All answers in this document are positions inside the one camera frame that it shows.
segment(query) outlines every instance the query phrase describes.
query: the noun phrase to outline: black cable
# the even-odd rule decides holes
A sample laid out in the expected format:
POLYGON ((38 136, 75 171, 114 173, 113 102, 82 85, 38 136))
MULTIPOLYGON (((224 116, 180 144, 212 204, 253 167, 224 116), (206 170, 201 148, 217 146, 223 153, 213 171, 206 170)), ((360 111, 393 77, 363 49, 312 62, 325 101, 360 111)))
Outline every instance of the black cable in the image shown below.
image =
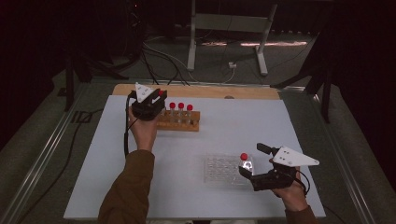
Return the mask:
POLYGON ((137 120, 143 115, 140 114, 130 125, 129 123, 129 102, 132 98, 132 93, 130 93, 127 98, 126 98, 126 104, 125 104, 125 133, 124 133, 124 155, 125 157, 129 154, 129 147, 128 147, 128 132, 129 129, 137 122, 137 120))
POLYGON ((155 82, 157 85, 160 85, 160 83, 158 83, 157 78, 155 78, 155 76, 158 76, 152 69, 152 66, 149 64, 147 58, 146 58, 146 54, 145 51, 142 51, 140 60, 142 61, 143 64, 146 65, 147 69, 148 69, 148 73, 150 74, 153 83, 155 82))
POLYGON ((144 49, 144 50, 149 50, 149 51, 152 51, 152 52, 157 53, 157 54, 153 54, 153 53, 148 53, 148 52, 146 52, 146 53, 149 54, 149 55, 156 56, 156 57, 160 57, 160 58, 162 58, 162 59, 167 60, 169 63, 171 63, 171 64, 175 67, 175 69, 176 69, 177 72, 176 72, 176 74, 175 74, 171 79, 169 79, 167 85, 170 85, 171 82, 172 82, 173 80, 175 80, 177 77, 180 77, 180 81, 181 81, 181 83, 182 83, 183 85, 188 85, 188 86, 190 86, 190 84, 189 84, 189 83, 184 79, 184 77, 181 75, 180 69, 177 67, 177 65, 176 65, 175 62, 171 59, 171 57, 169 57, 169 55, 167 55, 167 54, 165 54, 165 53, 162 53, 162 52, 160 52, 160 51, 158 51, 158 50, 150 49, 150 48, 143 48, 143 49, 144 49))
POLYGON ((297 170, 297 172, 304 176, 304 178, 305 178, 305 180, 306 180, 306 183, 308 184, 308 188, 307 188, 307 190, 306 190, 306 193, 308 193, 309 190, 311 189, 311 183, 309 183, 308 177, 306 177, 306 175, 305 175, 303 172, 299 171, 299 170, 297 170))
POLYGON ((127 56, 128 62, 121 63, 121 64, 116 64, 116 65, 113 65, 113 66, 109 66, 108 68, 112 69, 112 70, 115 70, 115 71, 125 70, 125 69, 131 67, 132 65, 134 65, 137 62, 137 60, 139 59, 139 56, 140 55, 130 54, 130 55, 127 56))
POLYGON ((23 220, 29 215, 29 213, 32 212, 33 209, 35 209, 35 207, 38 205, 38 203, 47 195, 48 192, 50 192, 50 190, 53 188, 53 186, 55 186, 55 184, 61 178, 61 176, 63 175, 64 171, 66 170, 67 165, 69 164, 70 159, 72 157, 73 146, 74 146, 74 143, 75 143, 75 140, 76 140, 76 136, 77 136, 78 130, 81 127, 81 124, 84 123, 84 121, 90 120, 93 114, 95 114, 97 112, 100 112, 100 111, 103 111, 103 109, 98 109, 98 110, 95 110, 95 111, 92 111, 92 112, 86 112, 86 113, 88 113, 88 115, 85 116, 84 118, 82 118, 82 120, 79 122, 77 128, 75 129, 75 132, 74 132, 73 138, 72 138, 72 142, 70 144, 69 152, 68 152, 68 155, 67 155, 67 159, 66 159, 66 162, 65 162, 64 167, 62 168, 61 172, 56 176, 55 180, 52 181, 52 183, 44 191, 44 193, 42 193, 41 196, 33 203, 33 205, 31 205, 30 208, 19 218, 18 224, 23 222, 23 220))
POLYGON ((336 214, 330 207, 326 206, 323 204, 323 207, 332 212, 333 215, 335 215, 342 223, 347 224, 338 214, 336 214))
POLYGON ((92 59, 90 56, 88 56, 83 51, 81 51, 79 49, 76 49, 76 51, 77 51, 78 57, 81 57, 82 59, 84 59, 87 63, 89 63, 94 68, 97 68, 97 69, 105 72, 106 74, 114 77, 115 79, 128 79, 128 77, 124 77, 124 76, 114 72, 113 70, 111 70, 107 66, 105 66, 105 65, 99 63, 98 61, 92 59))
POLYGON ((278 66, 280 66, 280 65, 282 65, 282 64, 284 64, 284 63, 288 63, 288 62, 290 62, 290 61, 296 59, 298 56, 300 56, 300 54, 303 53, 303 52, 306 50, 306 48, 308 48, 308 45, 312 42, 313 39, 314 39, 314 38, 312 37, 312 38, 308 41, 308 43, 306 43, 305 48, 302 49, 296 56, 294 56, 294 57, 292 57, 292 58, 290 58, 290 59, 287 59, 287 60, 286 60, 285 62, 283 62, 283 63, 279 63, 279 64, 277 64, 277 65, 275 65, 275 66, 269 68, 269 69, 268 69, 268 73, 270 73, 271 70, 273 70, 274 68, 276 68, 276 67, 278 67, 278 66))
POLYGON ((308 190, 306 190, 306 186, 303 183, 303 181, 301 181, 300 179, 297 179, 297 178, 294 178, 294 181, 296 181, 297 183, 299 183, 303 187, 303 192, 304 192, 304 195, 306 196, 306 194, 308 193, 308 190))

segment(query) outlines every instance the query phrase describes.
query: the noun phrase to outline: cable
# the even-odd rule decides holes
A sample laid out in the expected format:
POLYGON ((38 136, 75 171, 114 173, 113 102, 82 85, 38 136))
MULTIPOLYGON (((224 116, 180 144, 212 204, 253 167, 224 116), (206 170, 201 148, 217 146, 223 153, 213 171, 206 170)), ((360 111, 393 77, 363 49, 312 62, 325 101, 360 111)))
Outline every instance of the cable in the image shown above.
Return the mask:
POLYGON ((231 75, 231 77, 227 81, 221 82, 220 84, 225 84, 225 83, 231 81, 231 79, 233 79, 234 75, 235 75, 235 68, 233 68, 233 74, 231 75))
POLYGON ((137 118, 130 124, 129 123, 129 102, 131 98, 133 97, 133 92, 129 93, 129 95, 126 98, 126 103, 125 103, 125 133, 124 133, 124 155, 125 157, 129 154, 129 147, 128 147, 128 132, 131 129, 131 127, 139 120, 139 118, 144 114, 142 112, 137 118))
POLYGON ((108 68, 120 72, 134 65, 134 63, 136 63, 137 60, 139 59, 139 56, 140 54, 139 55, 130 54, 126 56, 128 58, 128 62, 109 66, 108 68))
POLYGON ((90 120, 93 114, 95 114, 95 113, 97 113, 97 112, 100 112, 100 111, 103 111, 103 109, 98 109, 98 110, 95 110, 95 111, 92 111, 92 112, 86 112, 86 113, 88 113, 88 115, 87 115, 86 117, 84 117, 84 118, 80 121, 80 123, 78 124, 77 128, 75 129, 75 132, 74 132, 73 138, 72 138, 72 142, 71 142, 71 144, 70 144, 69 152, 68 152, 68 155, 67 155, 67 159, 66 159, 66 162, 65 162, 64 167, 62 168, 61 172, 56 176, 55 180, 52 181, 52 183, 51 183, 51 184, 49 185, 49 187, 44 191, 44 193, 42 193, 41 196, 33 203, 33 205, 30 206, 30 208, 19 218, 18 224, 20 224, 20 223, 23 222, 23 220, 29 215, 29 213, 32 212, 33 209, 35 209, 35 207, 38 205, 38 203, 47 195, 48 192, 50 192, 50 190, 53 188, 53 186, 55 186, 55 184, 56 184, 56 183, 58 182, 58 180, 61 178, 62 174, 63 174, 64 171, 66 170, 67 165, 69 164, 70 159, 71 159, 71 157, 72 157, 73 146, 74 146, 74 143, 75 143, 75 140, 76 140, 76 136, 77 136, 78 130, 79 130, 79 128, 81 127, 81 124, 82 124, 84 121, 90 120))
POLYGON ((182 83, 183 85, 189 85, 189 86, 190 86, 190 84, 189 84, 189 83, 184 79, 184 77, 181 75, 180 69, 178 69, 178 67, 177 67, 177 65, 175 64, 175 62, 171 59, 172 56, 170 56, 170 55, 168 55, 168 54, 165 54, 165 53, 163 53, 163 52, 160 52, 160 51, 158 51, 158 50, 156 50, 156 49, 150 48, 146 43, 144 43, 144 46, 145 46, 145 47, 144 47, 145 50, 153 51, 153 52, 155 52, 155 53, 157 53, 157 54, 160 54, 160 55, 157 55, 157 54, 150 54, 150 53, 149 53, 150 55, 163 58, 163 59, 167 60, 168 62, 170 62, 170 63, 175 67, 175 69, 176 69, 176 74, 175 74, 171 79, 169 79, 169 82, 167 83, 167 85, 170 85, 171 82, 172 82, 173 80, 175 80, 177 77, 180 77, 180 81, 181 81, 181 83, 182 83))
MULTIPOLYGON (((183 63, 181 60, 179 60, 178 58, 176 58, 176 57, 174 57, 174 56, 172 56, 172 55, 170 55, 170 54, 161 52, 161 51, 159 51, 159 50, 157 50, 157 49, 153 49, 153 48, 151 48, 149 45, 147 45, 146 43, 143 43, 143 44, 144 44, 148 49, 150 49, 150 50, 152 50, 152 51, 154 51, 154 52, 157 52, 157 53, 159 53, 159 54, 161 54, 161 55, 164 55, 164 56, 166 56, 166 57, 169 57, 169 58, 171 58, 171 59, 176 60, 176 61, 179 62, 181 65, 183 65, 183 67, 187 70, 186 64, 184 64, 184 63, 183 63)), ((198 80, 195 80, 195 79, 192 77, 191 73, 190 73, 188 70, 187 70, 187 72, 188 72, 188 74, 190 75, 190 77, 191 77, 192 80, 194 80, 194 81, 196 81, 196 82, 199 82, 198 80)))
MULTIPOLYGON (((160 58, 163 58, 163 59, 166 60, 166 58, 164 58, 164 57, 162 57, 162 56, 160 56, 160 55, 156 55, 156 54, 153 54, 153 53, 150 53, 150 52, 145 52, 145 53, 146 53, 147 55, 151 55, 151 56, 155 56, 155 57, 160 57, 160 58)), ((168 77, 164 77, 164 76, 158 75, 158 74, 156 74, 156 73, 153 73, 153 75, 155 75, 156 77, 163 78, 163 79, 168 79, 168 77)))
POLYGON ((297 172, 304 176, 304 178, 305 178, 305 180, 306 180, 306 183, 308 184, 308 188, 307 188, 307 190, 306 190, 306 193, 308 193, 309 190, 311 189, 311 183, 309 183, 308 177, 306 177, 306 175, 305 175, 303 172, 299 171, 299 170, 297 170, 297 172))
POLYGON ((158 81, 157 81, 157 78, 155 78, 155 76, 158 76, 158 75, 154 72, 154 70, 152 69, 152 66, 148 63, 148 60, 146 58, 146 54, 144 51, 142 51, 140 60, 142 61, 143 64, 146 65, 146 67, 148 69, 148 73, 150 74, 153 83, 155 82, 157 85, 160 85, 160 83, 158 83, 158 81))
POLYGON ((336 214, 330 207, 326 206, 323 204, 323 207, 332 212, 333 215, 335 215, 342 223, 347 224, 338 214, 336 214))
POLYGON ((298 56, 300 56, 300 54, 303 53, 303 52, 306 50, 306 48, 308 48, 308 45, 312 42, 313 39, 314 39, 314 37, 312 37, 312 38, 308 41, 308 43, 306 43, 306 46, 305 46, 296 56, 294 56, 294 57, 292 57, 292 58, 286 60, 286 61, 283 62, 283 63, 279 63, 279 64, 277 64, 277 65, 275 65, 275 66, 269 68, 269 69, 268 69, 268 73, 270 73, 271 70, 273 70, 274 68, 276 68, 276 67, 278 67, 278 66, 280 66, 280 65, 282 65, 282 64, 284 64, 284 63, 288 63, 288 62, 290 62, 291 60, 294 60, 294 59, 296 59, 298 56))

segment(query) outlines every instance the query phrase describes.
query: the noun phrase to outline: metal rail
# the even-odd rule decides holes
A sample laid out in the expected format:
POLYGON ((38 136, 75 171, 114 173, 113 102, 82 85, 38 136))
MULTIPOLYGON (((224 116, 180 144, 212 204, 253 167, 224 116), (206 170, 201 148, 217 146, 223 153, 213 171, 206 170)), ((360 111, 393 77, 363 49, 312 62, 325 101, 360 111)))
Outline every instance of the metal rail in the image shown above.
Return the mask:
POLYGON ((50 158, 55 151, 58 143, 62 139, 64 135, 64 131, 66 130, 72 115, 74 113, 76 104, 82 94, 85 92, 86 85, 84 83, 80 83, 78 85, 78 91, 76 92, 76 100, 75 103, 71 106, 67 113, 64 113, 55 127, 52 135, 49 137, 47 144, 44 146, 40 155, 35 160, 34 164, 31 166, 29 172, 26 177, 23 179, 17 193, 14 195, 11 203, 8 205, 6 212, 1 216, 0 223, 1 224, 13 224, 18 222, 18 218, 21 215, 21 211, 23 210, 26 202, 28 201, 30 195, 32 194, 35 185, 37 184, 40 176, 43 174, 47 164, 50 161, 50 158))
POLYGON ((346 184, 346 188, 349 191, 349 195, 352 199, 352 202, 355 204, 355 208, 361 218, 361 223, 363 224, 375 224, 375 219, 370 211, 370 208, 364 199, 363 194, 361 193, 361 187, 359 186, 358 182, 356 181, 352 171, 348 165, 347 159, 344 156, 342 147, 338 144, 336 137, 329 127, 328 124, 325 124, 322 120, 322 116, 320 113, 320 101, 317 95, 310 98, 310 102, 314 111, 318 118, 321 119, 321 126, 328 136, 330 140, 330 144, 332 144, 332 153, 335 157, 335 161, 337 162, 337 167, 340 170, 341 176, 344 178, 344 182, 346 184))

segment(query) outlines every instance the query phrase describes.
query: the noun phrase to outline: wooden test tube rack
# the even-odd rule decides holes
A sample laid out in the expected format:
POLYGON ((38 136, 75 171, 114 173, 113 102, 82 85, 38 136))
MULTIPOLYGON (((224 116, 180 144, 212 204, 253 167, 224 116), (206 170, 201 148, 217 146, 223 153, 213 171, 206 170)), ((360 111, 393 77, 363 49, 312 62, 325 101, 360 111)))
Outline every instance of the wooden test tube rack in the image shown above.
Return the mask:
POLYGON ((201 113, 199 111, 181 111, 181 116, 177 110, 174 110, 171 116, 170 110, 164 110, 157 123, 159 130, 182 131, 182 132, 199 132, 199 119, 201 113))

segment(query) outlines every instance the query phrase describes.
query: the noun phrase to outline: white cable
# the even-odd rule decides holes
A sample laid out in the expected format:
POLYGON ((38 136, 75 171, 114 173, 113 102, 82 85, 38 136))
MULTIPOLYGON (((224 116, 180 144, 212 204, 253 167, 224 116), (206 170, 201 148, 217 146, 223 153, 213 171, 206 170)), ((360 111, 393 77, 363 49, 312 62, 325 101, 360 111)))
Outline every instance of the white cable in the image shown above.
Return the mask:
POLYGON ((225 82, 221 82, 221 83, 219 83, 220 85, 221 84, 226 84, 227 82, 229 82, 229 81, 231 81, 231 79, 233 79, 233 76, 235 75, 235 68, 233 68, 233 74, 231 75, 231 77, 227 80, 227 81, 225 81, 225 82))

